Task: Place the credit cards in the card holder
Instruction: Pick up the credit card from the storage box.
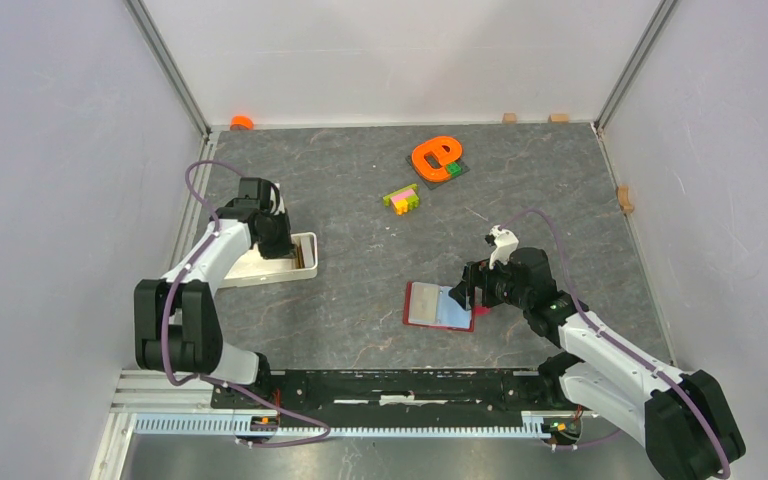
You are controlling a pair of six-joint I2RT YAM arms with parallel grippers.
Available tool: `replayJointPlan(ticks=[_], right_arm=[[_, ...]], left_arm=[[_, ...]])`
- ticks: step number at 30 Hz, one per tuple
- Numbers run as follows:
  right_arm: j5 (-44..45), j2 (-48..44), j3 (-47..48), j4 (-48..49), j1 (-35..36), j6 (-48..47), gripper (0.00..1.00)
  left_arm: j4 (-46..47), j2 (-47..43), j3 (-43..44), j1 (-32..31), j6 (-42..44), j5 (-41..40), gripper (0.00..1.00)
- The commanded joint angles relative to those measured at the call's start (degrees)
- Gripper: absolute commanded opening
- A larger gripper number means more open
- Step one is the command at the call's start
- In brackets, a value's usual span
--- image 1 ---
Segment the red card holder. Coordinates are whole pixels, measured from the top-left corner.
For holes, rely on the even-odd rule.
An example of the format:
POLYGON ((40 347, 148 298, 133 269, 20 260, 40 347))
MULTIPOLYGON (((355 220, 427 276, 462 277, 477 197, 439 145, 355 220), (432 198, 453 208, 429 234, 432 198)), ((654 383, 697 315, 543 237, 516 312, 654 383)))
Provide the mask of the red card holder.
POLYGON ((490 309, 476 306, 463 309, 448 293, 449 286, 423 282, 408 282, 405 289, 402 323, 406 326, 473 332, 477 317, 490 309))

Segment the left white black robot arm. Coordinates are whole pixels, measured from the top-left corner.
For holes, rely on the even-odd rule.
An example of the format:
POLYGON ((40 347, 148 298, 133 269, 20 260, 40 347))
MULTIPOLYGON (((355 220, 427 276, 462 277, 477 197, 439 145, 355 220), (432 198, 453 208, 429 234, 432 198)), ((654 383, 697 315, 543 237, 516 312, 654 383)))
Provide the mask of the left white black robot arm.
POLYGON ((295 245, 279 185, 240 179, 238 193, 210 214, 204 235, 159 279, 134 290, 137 365, 169 374, 175 385, 201 377, 235 383, 250 407, 266 405, 274 381, 262 373, 265 358, 227 343, 215 295, 236 261, 251 250, 264 259, 290 255, 295 245))

